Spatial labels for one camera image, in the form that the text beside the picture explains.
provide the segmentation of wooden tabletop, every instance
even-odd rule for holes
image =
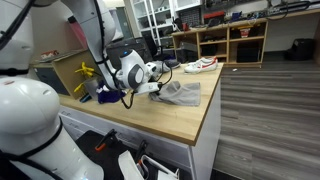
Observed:
[[[185,74],[183,71],[185,66],[181,65],[180,68],[173,70],[171,81],[179,81],[181,85],[200,82],[200,106],[189,107],[155,102],[150,100],[147,94],[135,96],[133,106],[129,110],[120,101],[107,104],[99,104],[96,101],[80,103],[79,100],[62,95],[60,103],[66,107],[193,146],[197,142],[208,105],[220,79],[223,63],[219,63],[215,71],[199,74]],[[167,81],[169,76],[170,72],[164,74],[160,81]]]

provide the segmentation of wooden floor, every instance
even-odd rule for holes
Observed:
[[[242,179],[320,179],[320,67],[267,56],[225,68],[214,169]]]

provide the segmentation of cabinet drawer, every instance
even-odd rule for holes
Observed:
[[[182,144],[167,138],[153,135],[132,127],[128,127],[110,120],[106,120],[97,116],[93,116],[75,109],[62,106],[60,113],[70,117],[81,124],[90,126],[93,131],[101,134],[106,134],[111,129],[115,129],[117,138],[123,141],[124,144],[130,145],[133,148],[138,148],[142,140],[149,143],[148,153],[152,153],[155,157],[165,160],[179,168],[186,170],[190,169],[190,159],[188,155],[188,145]]]
[[[93,126],[90,126],[89,124],[85,124],[81,121],[78,121],[72,117],[62,115],[61,113],[59,114],[61,117],[61,120],[67,128],[73,128],[82,132],[87,132],[89,130],[95,131],[97,133],[103,134],[101,131],[98,129],[95,129]]]

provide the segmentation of blue object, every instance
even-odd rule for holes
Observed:
[[[98,89],[101,89],[103,88],[104,86],[104,81],[100,81],[99,83],[99,86],[98,86]],[[120,100],[121,97],[124,97],[126,94],[124,92],[120,92],[120,95],[119,95],[119,92],[118,91],[101,91],[100,93],[98,93],[98,102],[100,104],[103,104],[103,103],[115,103],[115,102],[118,102]]]
[[[84,95],[84,96],[80,99],[80,102],[81,102],[81,103],[85,103],[85,102],[89,101],[90,99],[92,99],[92,97],[90,96],[89,93],[87,93],[86,95]]]
[[[240,19],[242,15],[242,11],[241,12],[234,12],[232,13],[232,16],[231,16],[231,21],[238,21]]]

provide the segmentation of black chair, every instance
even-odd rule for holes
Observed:
[[[154,42],[152,36],[143,36],[146,44],[149,48],[149,51],[151,53],[151,56],[154,61],[164,61],[168,58],[170,58],[169,54],[163,54],[163,47],[164,46],[157,46],[156,43]]]

